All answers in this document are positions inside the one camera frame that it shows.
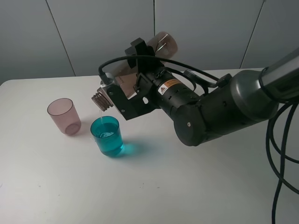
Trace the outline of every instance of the blue liquid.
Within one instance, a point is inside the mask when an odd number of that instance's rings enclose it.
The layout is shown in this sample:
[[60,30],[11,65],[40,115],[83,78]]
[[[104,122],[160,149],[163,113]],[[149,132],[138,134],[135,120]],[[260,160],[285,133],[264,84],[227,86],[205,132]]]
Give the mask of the blue liquid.
[[107,156],[117,156],[123,149],[121,132],[118,121],[113,117],[103,117],[95,120],[91,126],[91,132],[101,152]]

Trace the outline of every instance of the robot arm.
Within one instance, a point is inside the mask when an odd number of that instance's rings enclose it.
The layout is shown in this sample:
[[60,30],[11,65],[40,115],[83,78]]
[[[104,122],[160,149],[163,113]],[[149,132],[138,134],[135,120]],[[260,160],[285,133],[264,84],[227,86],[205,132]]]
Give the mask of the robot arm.
[[[128,56],[118,60],[127,59],[131,68],[137,68],[136,95],[127,99],[114,77],[102,71],[114,62],[111,60],[99,67],[101,99],[94,96],[94,102],[102,110],[107,107],[99,102],[111,102],[126,120],[161,108],[173,120],[179,139],[188,146],[268,120],[277,113],[279,102],[299,96],[299,49],[262,72],[243,70],[234,77],[227,74],[214,84],[214,91],[199,96],[176,79],[142,39],[131,45],[126,50]],[[190,71],[184,75],[194,76]]]

